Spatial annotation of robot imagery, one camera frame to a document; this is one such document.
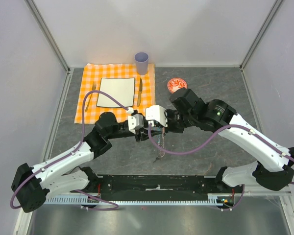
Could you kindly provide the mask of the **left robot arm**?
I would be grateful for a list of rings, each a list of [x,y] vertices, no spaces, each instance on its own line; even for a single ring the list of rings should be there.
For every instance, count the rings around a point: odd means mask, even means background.
[[[94,192],[98,177],[90,168],[73,174],[67,172],[107,152],[112,146],[110,139],[134,137],[136,141],[144,141],[147,127],[167,127],[167,122],[165,113],[156,111],[154,106],[147,108],[145,116],[135,112],[124,122],[117,122],[112,112],[102,113],[92,131],[82,135],[74,147],[40,164],[29,166],[24,163],[17,168],[11,186],[10,207],[29,213],[62,193],[83,189]]]

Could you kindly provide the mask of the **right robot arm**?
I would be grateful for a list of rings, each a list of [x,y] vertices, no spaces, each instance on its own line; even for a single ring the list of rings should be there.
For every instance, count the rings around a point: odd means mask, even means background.
[[[167,132],[182,133],[198,127],[226,138],[251,156],[255,162],[238,167],[222,167],[215,177],[215,188],[227,192],[238,185],[260,185],[279,191],[293,184],[294,147],[286,148],[264,136],[248,124],[226,102],[204,102],[191,89],[179,89],[170,96],[174,109],[167,109]]]

